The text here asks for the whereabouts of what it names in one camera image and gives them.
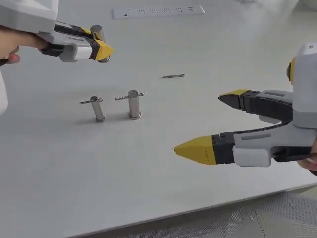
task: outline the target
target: metal pin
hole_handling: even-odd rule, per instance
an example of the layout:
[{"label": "metal pin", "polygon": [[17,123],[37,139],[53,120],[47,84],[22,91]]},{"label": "metal pin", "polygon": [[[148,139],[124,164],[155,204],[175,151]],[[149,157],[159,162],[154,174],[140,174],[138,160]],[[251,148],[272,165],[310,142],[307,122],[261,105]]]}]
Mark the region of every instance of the metal pin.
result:
[{"label": "metal pin", "polygon": [[[145,95],[144,93],[139,93],[138,94],[139,97],[142,97],[144,95]],[[115,98],[116,101],[123,100],[123,99],[129,99],[129,93],[128,93],[128,96]]]},{"label": "metal pin", "polygon": [[95,112],[97,123],[102,123],[105,121],[105,117],[103,115],[103,112],[102,112],[100,104],[99,104],[99,102],[102,102],[102,101],[103,101],[102,98],[98,98],[96,96],[93,96],[90,98],[89,101],[80,102],[80,104],[91,103],[91,105],[93,106],[94,112]]},{"label": "metal pin", "polygon": [[[90,28],[90,31],[91,31],[91,34],[93,35],[93,38],[95,40],[100,40],[100,41],[106,42],[102,26],[94,25]],[[111,60],[111,56],[108,56],[104,59],[98,60],[98,62],[99,63],[107,63],[110,60]]]},{"label": "metal pin", "polygon": [[185,77],[185,74],[163,76],[163,78],[183,78],[183,77]]},{"label": "metal pin", "polygon": [[131,120],[137,120],[141,117],[139,97],[144,96],[144,93],[139,93],[136,90],[128,92],[127,96],[115,98],[116,101],[128,99],[129,100],[129,118]]}]

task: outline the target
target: white table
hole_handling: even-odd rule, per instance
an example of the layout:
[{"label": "white table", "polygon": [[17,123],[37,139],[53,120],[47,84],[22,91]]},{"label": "white table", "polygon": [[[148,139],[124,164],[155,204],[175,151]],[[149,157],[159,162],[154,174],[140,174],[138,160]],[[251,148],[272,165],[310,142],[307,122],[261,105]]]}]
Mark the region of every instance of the white table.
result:
[{"label": "white table", "polygon": [[[292,90],[286,68],[317,39],[317,13],[295,0],[202,3],[204,16],[112,20],[114,7],[151,1],[60,1],[59,19],[104,27],[110,63],[63,63],[34,49],[3,75],[0,236],[63,238],[218,206],[315,183],[296,163],[204,166],[176,156],[194,137],[267,126],[217,100],[240,88]],[[169,74],[185,78],[163,80]],[[144,91],[143,117],[126,119],[128,90]],[[90,105],[103,98],[106,122]]]}]

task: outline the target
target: power strip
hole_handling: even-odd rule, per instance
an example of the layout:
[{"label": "power strip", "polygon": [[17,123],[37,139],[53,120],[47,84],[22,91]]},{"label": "power strip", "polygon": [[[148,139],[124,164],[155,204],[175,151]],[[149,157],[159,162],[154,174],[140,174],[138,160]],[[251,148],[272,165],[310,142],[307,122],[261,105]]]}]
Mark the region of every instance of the power strip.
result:
[{"label": "power strip", "polygon": [[178,6],[178,7],[140,7],[140,8],[115,8],[114,19],[131,19],[143,17],[168,17],[185,15],[203,15],[202,6]]}]

